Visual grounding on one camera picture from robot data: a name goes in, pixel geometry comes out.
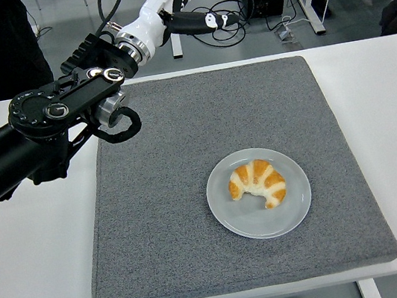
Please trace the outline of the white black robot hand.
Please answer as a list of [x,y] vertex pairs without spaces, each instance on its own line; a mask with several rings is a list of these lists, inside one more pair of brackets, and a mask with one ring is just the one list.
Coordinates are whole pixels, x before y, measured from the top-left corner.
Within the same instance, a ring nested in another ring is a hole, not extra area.
[[212,34],[237,24],[240,17],[233,13],[185,12],[191,0],[146,0],[138,18],[120,28],[115,44],[144,65],[153,58],[157,47],[166,43],[171,34]]

